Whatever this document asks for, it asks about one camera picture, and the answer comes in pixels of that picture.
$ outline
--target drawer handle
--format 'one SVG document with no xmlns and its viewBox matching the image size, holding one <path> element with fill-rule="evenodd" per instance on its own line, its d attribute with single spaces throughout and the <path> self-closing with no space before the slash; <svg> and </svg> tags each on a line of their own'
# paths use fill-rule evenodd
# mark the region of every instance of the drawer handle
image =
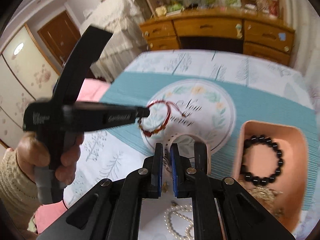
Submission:
<svg viewBox="0 0 320 240">
<path fill-rule="evenodd" d="M 204 28 L 213 28 L 213 26 L 209 24 L 200 25 L 200 29 L 204 29 Z"/>
<path fill-rule="evenodd" d="M 159 32 L 159 31 L 161 31 L 161 29 L 158 28 L 158 29 L 152 30 L 151 32 L 152 32 L 152 33 L 156 33 L 156 32 Z"/>
<path fill-rule="evenodd" d="M 241 24 L 237 24 L 236 25 L 236 30 L 237 30 L 237 38 L 238 39 L 241 39 L 242 38 L 242 25 Z"/>
<path fill-rule="evenodd" d="M 274 36 L 274 35 L 271 34 L 271 33 L 263 33 L 263 34 L 262 34 L 262 37 L 265 37 L 265 38 L 267 38 L 267 39 L 271 39 L 271 40 L 274 40 L 274 41 L 277 39 L 277 37 Z"/>
</svg>

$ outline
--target sleeve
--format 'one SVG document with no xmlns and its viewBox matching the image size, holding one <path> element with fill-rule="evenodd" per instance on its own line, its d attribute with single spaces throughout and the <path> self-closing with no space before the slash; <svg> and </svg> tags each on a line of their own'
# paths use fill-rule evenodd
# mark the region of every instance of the sleeve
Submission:
<svg viewBox="0 0 320 240">
<path fill-rule="evenodd" d="M 16 151 L 10 148 L 0 164 L 0 198 L 23 236 L 36 239 L 36 234 L 27 231 L 30 218 L 40 206 L 36 184 L 21 171 Z"/>
</svg>

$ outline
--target blue sticker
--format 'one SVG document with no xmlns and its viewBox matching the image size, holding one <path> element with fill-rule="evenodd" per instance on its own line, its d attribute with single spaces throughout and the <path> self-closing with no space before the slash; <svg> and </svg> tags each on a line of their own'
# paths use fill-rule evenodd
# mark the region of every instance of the blue sticker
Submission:
<svg viewBox="0 0 320 240">
<path fill-rule="evenodd" d="M 286 39 L 285 33 L 278 33 L 278 35 L 279 35 L 279 39 L 280 39 L 281 41 L 285 41 L 285 39 Z"/>
</svg>

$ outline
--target red string bracelet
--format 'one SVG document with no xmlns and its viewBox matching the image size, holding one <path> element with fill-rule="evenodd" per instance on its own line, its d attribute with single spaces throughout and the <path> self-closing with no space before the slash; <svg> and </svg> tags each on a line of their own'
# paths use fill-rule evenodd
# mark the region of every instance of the red string bracelet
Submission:
<svg viewBox="0 0 320 240">
<path fill-rule="evenodd" d="M 168 112 L 167 112 L 166 118 L 164 119 L 164 122 L 158 128 L 156 128 L 156 129 L 154 129 L 152 131 L 144 130 L 144 128 L 141 125 L 142 117 L 139 118 L 139 120 L 138 120 L 139 128 L 142 130 L 143 134 L 145 136 L 147 136 L 147 137 L 151 137 L 151 135 L 157 134 L 161 130 L 165 129 L 165 127 L 167 126 L 167 124 L 168 124 L 168 122 L 170 120 L 170 116 L 171 116 L 171 113 L 172 113 L 170 106 L 173 106 L 174 108 L 176 108 L 183 117 L 186 117 L 185 114 L 183 114 L 180 111 L 180 109 L 173 102 L 166 101 L 166 100 L 163 100 L 163 99 L 157 99 L 157 100 L 152 101 L 149 105 L 147 105 L 147 108 L 150 108 L 151 106 L 153 106 L 155 104 L 160 104 L 160 103 L 165 104 L 167 106 Z"/>
</svg>

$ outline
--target device handle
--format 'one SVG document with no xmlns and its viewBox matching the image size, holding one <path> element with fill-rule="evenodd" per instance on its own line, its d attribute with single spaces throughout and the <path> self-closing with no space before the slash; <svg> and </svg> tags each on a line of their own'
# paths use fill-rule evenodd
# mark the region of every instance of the device handle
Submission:
<svg viewBox="0 0 320 240">
<path fill-rule="evenodd" d="M 50 164 L 46 167 L 35 167 L 35 182 L 38 188 L 38 199 L 41 204 L 58 203 L 63 199 L 66 184 L 58 181 L 56 169 L 61 165 L 61 155 L 75 144 L 77 133 L 52 131 L 42 127 L 36 133 L 36 139 L 42 142 L 50 154 Z"/>
</svg>

